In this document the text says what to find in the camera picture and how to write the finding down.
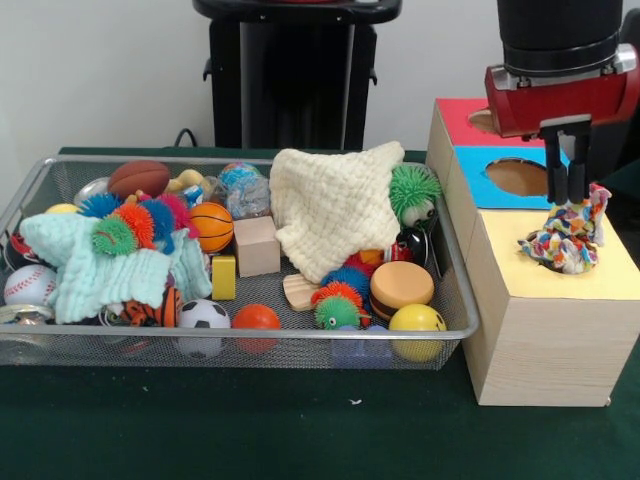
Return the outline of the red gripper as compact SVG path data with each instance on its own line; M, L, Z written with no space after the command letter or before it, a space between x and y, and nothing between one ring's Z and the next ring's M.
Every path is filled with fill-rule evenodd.
M496 132L503 138L536 135L541 123L588 115L594 126L617 123L632 116L639 100L639 70L520 87L502 68L489 68L485 89ZM561 161L558 130L544 129L547 199L550 203L582 203L589 196L590 127L576 129L574 158L567 169Z

